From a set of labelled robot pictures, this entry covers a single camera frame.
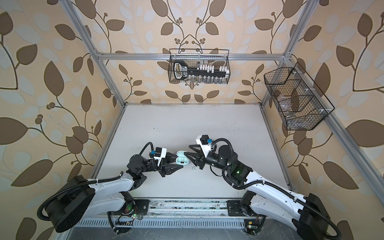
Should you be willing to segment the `mint green charging case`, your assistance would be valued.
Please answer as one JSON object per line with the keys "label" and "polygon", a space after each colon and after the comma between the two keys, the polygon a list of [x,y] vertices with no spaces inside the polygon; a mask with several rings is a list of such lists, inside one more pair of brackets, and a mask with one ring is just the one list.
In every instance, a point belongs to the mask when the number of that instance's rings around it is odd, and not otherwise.
{"label": "mint green charging case", "polygon": [[190,160],[185,155],[186,151],[177,151],[176,163],[181,166],[186,166],[189,164]]}

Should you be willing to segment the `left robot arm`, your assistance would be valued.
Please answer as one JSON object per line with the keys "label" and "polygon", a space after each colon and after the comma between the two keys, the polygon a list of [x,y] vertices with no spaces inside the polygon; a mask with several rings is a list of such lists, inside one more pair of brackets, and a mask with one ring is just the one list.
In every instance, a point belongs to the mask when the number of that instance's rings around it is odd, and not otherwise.
{"label": "left robot arm", "polygon": [[144,183],[146,172],[158,172],[165,177],[183,168],[177,164],[178,156],[169,153],[167,149],[154,148],[151,142],[146,146],[151,148],[149,158],[143,157],[144,151],[133,155],[127,164],[128,169],[116,177],[73,177],[38,207],[37,217],[51,222],[56,232],[65,232],[85,218],[123,212],[128,205],[133,205],[134,198],[130,191]]}

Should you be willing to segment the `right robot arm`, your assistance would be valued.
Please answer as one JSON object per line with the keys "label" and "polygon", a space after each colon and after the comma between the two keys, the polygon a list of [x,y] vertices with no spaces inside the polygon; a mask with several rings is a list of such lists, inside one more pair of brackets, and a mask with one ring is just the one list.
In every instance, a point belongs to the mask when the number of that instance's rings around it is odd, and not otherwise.
{"label": "right robot arm", "polygon": [[245,215],[273,218],[297,231],[303,240],[340,240],[342,232],[331,221],[321,199],[287,190],[254,171],[238,159],[232,144],[225,138],[212,140],[198,136],[191,152],[184,155],[195,166],[206,165],[222,171],[222,178],[232,188],[244,190],[242,210]]}

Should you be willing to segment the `black tool in basket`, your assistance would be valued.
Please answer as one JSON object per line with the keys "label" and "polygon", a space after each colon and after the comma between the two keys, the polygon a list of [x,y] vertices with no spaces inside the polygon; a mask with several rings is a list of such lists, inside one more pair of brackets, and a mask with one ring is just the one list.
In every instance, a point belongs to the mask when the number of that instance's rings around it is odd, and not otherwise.
{"label": "black tool in basket", "polygon": [[186,62],[175,60],[169,66],[171,80],[192,82],[227,82],[231,76],[228,66],[209,65],[205,61]]}

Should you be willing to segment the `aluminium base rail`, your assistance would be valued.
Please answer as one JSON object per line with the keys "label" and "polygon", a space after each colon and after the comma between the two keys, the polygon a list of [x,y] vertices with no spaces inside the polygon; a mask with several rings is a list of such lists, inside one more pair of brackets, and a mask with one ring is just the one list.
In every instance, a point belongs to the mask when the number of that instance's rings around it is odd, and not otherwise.
{"label": "aluminium base rail", "polygon": [[128,215],[113,213],[88,217],[77,227],[239,229],[261,223],[263,217],[293,227],[288,213],[274,209],[271,202],[255,196],[255,216],[241,212],[240,199],[136,199]]}

